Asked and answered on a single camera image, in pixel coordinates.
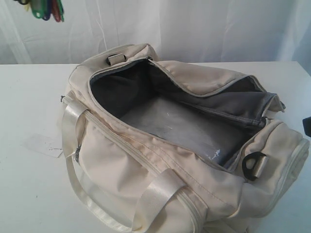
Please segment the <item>cream fabric duffel bag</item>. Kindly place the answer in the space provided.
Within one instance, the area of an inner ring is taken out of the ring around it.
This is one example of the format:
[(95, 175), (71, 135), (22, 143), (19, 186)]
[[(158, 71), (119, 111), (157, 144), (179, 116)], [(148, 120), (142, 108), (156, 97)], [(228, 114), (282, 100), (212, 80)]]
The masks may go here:
[(250, 233), (309, 155), (255, 76), (160, 61), (149, 44), (85, 60), (61, 101), (72, 189), (120, 233)]

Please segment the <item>colourful key tag bunch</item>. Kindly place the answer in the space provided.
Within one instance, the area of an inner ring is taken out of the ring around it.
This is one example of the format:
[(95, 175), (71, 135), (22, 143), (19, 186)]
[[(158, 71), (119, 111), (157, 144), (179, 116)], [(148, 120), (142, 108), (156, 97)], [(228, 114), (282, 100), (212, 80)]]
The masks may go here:
[(61, 0), (15, 0), (23, 5), (26, 11), (31, 9), (32, 15), (37, 19), (49, 21), (51, 17), (56, 22), (64, 22), (64, 7)]

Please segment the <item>white backdrop curtain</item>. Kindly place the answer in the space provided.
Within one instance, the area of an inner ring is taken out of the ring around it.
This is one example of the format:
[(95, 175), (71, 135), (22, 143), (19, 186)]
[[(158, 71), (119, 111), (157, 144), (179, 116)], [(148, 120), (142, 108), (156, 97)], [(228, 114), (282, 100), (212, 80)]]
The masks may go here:
[(164, 60), (298, 61), (311, 68), (308, 0), (65, 0), (64, 22), (0, 3), (2, 64), (80, 63), (149, 43)]

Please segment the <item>white paper tag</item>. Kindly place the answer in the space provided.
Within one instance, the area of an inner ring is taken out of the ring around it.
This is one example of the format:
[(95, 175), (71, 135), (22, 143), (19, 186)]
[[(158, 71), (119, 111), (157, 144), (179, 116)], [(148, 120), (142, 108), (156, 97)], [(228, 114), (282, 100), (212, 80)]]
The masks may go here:
[(26, 138), (22, 145), (30, 151), (53, 158), (58, 158), (63, 152), (61, 135), (47, 137), (35, 133)]

